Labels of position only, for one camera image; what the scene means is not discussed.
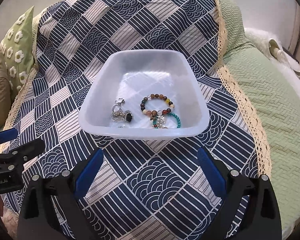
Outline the silver flower brooch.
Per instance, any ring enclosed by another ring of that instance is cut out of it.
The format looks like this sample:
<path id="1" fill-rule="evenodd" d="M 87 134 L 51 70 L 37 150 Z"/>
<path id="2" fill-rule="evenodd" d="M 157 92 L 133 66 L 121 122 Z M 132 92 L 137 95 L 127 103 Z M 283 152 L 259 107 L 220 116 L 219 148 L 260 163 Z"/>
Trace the silver flower brooch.
<path id="1" fill-rule="evenodd" d="M 157 115 L 156 118 L 153 119 L 153 127 L 154 128 L 167 128 L 165 118 L 163 115 Z"/>

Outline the blue white patterned cloth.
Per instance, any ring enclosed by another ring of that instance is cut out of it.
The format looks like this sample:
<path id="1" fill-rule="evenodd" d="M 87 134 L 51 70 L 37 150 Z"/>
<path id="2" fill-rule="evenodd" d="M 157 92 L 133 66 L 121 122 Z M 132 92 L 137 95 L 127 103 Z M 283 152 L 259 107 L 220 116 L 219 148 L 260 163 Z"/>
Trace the blue white patterned cloth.
<path id="1" fill-rule="evenodd" d="M 221 0 L 61 0 L 34 19 L 35 68 L 23 75 L 7 127 L 8 152 L 42 139 L 46 148 L 22 178 L 54 177 L 101 148 L 104 159 L 79 205 L 101 239 L 200 239 L 221 207 L 197 151 L 207 148 L 230 169 L 258 175 L 258 144 L 238 100 L 221 80 L 225 13 Z M 207 127 L 176 139 L 116 139 L 89 134 L 79 111 L 100 81 L 92 117 L 126 134 L 152 129 L 140 103 L 150 94 L 174 102 L 169 128 L 198 124 L 186 82 L 176 82 L 182 54 L 198 82 Z"/>

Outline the white plastic tray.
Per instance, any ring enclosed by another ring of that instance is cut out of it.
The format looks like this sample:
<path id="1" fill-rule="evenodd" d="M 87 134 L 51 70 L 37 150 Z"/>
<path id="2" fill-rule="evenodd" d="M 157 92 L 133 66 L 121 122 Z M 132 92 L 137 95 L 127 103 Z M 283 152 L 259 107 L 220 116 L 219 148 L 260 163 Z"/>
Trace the white plastic tray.
<path id="1" fill-rule="evenodd" d="M 167 128 L 154 128 L 141 110 L 144 97 L 166 96 L 174 104 Z M 78 115 L 80 127 L 93 135 L 119 139 L 192 137 L 209 124 L 209 110 L 185 56 L 173 50 L 125 50 L 108 57 Z"/>

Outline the green daisy embroidered pillow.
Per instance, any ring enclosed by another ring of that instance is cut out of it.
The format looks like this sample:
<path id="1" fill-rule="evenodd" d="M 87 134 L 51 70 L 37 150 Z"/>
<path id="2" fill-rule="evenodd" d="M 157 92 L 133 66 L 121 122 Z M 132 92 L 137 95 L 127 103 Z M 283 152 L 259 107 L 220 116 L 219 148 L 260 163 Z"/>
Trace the green daisy embroidered pillow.
<path id="1" fill-rule="evenodd" d="M 33 7 L 18 17 L 0 43 L 5 58 L 12 101 L 25 85 L 34 65 L 32 20 Z"/>

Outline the white fluffy blanket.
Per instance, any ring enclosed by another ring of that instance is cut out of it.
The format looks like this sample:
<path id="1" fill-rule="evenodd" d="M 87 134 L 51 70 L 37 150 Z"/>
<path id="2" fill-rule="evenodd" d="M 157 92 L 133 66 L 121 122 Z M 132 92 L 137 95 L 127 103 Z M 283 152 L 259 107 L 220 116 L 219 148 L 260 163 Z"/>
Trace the white fluffy blanket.
<path id="1" fill-rule="evenodd" d="M 284 51 L 279 38 L 270 32 L 245 28 L 245 36 L 277 68 L 300 99 L 300 64 Z"/>

